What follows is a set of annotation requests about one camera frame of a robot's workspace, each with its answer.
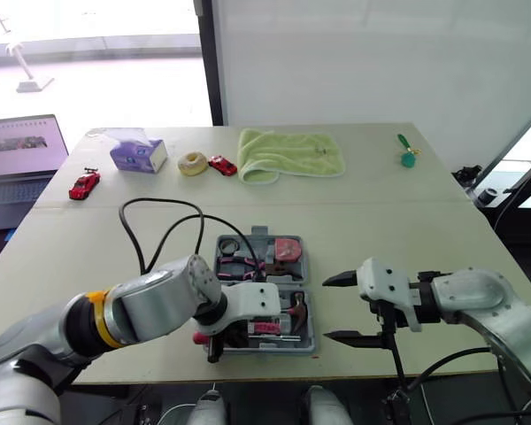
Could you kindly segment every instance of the towel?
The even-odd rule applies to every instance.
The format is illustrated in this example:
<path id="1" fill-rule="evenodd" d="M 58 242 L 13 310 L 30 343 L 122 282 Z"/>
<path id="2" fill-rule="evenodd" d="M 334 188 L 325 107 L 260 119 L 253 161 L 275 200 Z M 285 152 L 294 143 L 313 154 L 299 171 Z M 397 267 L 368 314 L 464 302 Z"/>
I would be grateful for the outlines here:
<path id="1" fill-rule="evenodd" d="M 335 177 L 344 170 L 340 148 L 328 135 L 280 135 L 249 128 L 240 134 L 238 178 L 244 183 L 273 183 L 280 173 Z"/>

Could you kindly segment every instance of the white wall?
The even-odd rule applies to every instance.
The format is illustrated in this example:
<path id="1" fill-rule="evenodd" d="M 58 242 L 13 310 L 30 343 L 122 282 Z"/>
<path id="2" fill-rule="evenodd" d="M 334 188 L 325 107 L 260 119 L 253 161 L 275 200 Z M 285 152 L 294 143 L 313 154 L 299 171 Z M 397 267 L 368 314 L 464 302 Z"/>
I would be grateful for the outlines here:
<path id="1" fill-rule="evenodd" d="M 412 121 L 455 170 L 531 119 L 531 0 L 213 7 L 229 125 Z"/>

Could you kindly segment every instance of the laptop keyboard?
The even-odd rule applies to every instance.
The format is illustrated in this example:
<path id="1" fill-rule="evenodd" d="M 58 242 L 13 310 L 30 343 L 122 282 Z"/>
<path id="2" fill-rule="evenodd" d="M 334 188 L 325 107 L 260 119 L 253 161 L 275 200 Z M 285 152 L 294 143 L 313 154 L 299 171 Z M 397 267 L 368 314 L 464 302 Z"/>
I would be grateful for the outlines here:
<path id="1" fill-rule="evenodd" d="M 35 201 L 49 180 L 35 182 L 0 183 L 0 204 Z"/>

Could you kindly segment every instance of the toy car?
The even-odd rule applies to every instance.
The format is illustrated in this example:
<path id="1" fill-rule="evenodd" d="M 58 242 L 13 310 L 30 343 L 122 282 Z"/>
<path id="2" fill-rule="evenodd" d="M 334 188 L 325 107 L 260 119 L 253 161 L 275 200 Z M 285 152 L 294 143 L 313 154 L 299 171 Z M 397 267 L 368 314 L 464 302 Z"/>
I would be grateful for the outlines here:
<path id="1" fill-rule="evenodd" d="M 69 189 L 69 197 L 75 200 L 86 199 L 98 182 L 100 182 L 98 168 L 85 168 L 85 174 L 77 179 L 72 189 Z"/>
<path id="2" fill-rule="evenodd" d="M 222 155 L 216 155 L 214 157 L 211 157 L 211 159 L 209 160 L 209 166 L 219 170 L 222 175 L 232 175 L 236 174 L 236 172 L 238 171 L 238 168 L 236 168 L 234 164 L 232 164 Z"/>

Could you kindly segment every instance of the purple tissue box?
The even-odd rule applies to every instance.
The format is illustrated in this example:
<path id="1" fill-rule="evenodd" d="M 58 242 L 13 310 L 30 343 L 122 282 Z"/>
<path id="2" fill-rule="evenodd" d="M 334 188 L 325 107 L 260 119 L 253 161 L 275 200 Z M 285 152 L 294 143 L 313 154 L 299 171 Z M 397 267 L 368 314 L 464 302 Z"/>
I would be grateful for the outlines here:
<path id="1" fill-rule="evenodd" d="M 167 150 L 163 140 L 150 140 L 150 144 L 120 142 L 110 156 L 119 170 L 156 173 L 167 159 Z"/>

